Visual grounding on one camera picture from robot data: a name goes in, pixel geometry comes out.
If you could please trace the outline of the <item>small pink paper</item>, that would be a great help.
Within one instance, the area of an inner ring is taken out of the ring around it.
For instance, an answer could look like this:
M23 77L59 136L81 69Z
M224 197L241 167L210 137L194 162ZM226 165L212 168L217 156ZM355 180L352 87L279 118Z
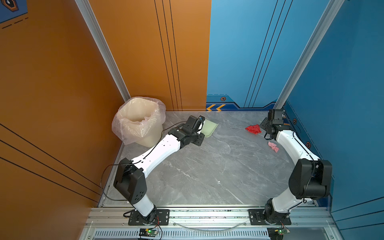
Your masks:
M279 147L278 147L276 144L272 143L272 142L268 142L268 146L269 146L275 153L277 153L277 152L279 151Z

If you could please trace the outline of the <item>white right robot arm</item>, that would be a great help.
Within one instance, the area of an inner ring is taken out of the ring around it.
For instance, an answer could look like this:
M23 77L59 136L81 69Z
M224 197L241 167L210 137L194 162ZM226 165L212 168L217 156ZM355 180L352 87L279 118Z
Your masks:
M261 123L269 140L278 142L295 164L288 188L265 205L264 219L271 225L282 222L300 204L326 198L331 191L332 164L308 149L292 128L284 124L284 115L283 109L269 110Z

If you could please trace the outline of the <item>green dustpan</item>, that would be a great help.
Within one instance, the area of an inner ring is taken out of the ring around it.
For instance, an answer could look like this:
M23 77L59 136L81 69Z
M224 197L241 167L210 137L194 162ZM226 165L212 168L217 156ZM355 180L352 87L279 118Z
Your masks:
M206 138L209 138L217 127L217 123L205 119L201 133L204 134Z

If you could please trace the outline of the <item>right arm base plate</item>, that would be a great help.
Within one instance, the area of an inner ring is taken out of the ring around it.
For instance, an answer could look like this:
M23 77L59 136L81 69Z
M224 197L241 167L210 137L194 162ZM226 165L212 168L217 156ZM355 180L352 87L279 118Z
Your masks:
M292 224L289 214L285 213L267 214L264 209L249 209L248 214L252 226Z

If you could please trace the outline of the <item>large red paper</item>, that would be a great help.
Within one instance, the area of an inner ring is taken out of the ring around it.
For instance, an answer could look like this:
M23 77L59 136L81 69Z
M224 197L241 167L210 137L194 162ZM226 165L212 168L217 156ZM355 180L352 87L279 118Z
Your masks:
M259 125L248 126L248 127L246 127L246 130L249 133L252 133L252 134L255 134L255 135L258 135L258 134L260 134L262 132Z

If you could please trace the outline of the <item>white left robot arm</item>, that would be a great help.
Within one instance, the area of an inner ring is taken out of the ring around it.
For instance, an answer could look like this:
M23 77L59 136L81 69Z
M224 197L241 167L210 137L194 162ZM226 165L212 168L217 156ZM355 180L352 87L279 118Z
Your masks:
M154 147L134 158L121 160L114 179L114 187L134 207L145 224L152 224L156 218L156 206L147 195L146 178L167 157L183 147L194 144L201 146L205 135L203 127L206 118L189 116L187 121L174 126Z

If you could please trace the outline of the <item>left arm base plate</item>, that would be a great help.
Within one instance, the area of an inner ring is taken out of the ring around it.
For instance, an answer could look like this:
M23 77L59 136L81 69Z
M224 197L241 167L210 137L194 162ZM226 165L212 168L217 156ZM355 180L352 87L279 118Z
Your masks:
M134 210L129 216L129 226L167 226L170 220L169 209L153 209L148 216L143 216L139 211Z

